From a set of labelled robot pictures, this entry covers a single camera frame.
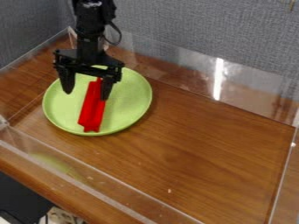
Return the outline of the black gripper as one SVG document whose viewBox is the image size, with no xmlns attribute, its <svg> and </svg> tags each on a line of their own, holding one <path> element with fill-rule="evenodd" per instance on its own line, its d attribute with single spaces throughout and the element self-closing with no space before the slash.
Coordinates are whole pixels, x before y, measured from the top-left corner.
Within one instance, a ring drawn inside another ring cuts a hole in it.
<svg viewBox="0 0 299 224">
<path fill-rule="evenodd" d="M 78 57 L 75 49 L 54 51 L 54 67 L 59 73 L 63 91 L 70 94 L 75 88 L 77 73 L 105 78 L 101 84 L 101 100 L 110 97 L 115 82 L 122 80 L 125 62 L 102 52 L 94 62 L 85 62 Z"/>
</svg>

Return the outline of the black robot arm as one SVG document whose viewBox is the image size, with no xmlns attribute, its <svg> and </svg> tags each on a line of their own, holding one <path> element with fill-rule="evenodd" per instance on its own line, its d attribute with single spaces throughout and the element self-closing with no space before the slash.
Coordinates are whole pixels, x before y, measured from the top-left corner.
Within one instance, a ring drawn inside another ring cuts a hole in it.
<svg viewBox="0 0 299 224">
<path fill-rule="evenodd" d="M 105 41 L 118 45 L 123 38 L 122 31 L 113 22 L 118 7 L 114 0 L 73 0 L 73 7 L 77 16 L 78 48 L 58 49 L 54 52 L 54 67 L 67 94 L 75 88 L 75 74 L 102 78 L 101 100 L 106 101 L 114 85 L 122 80 L 126 66 L 105 50 Z"/>
</svg>

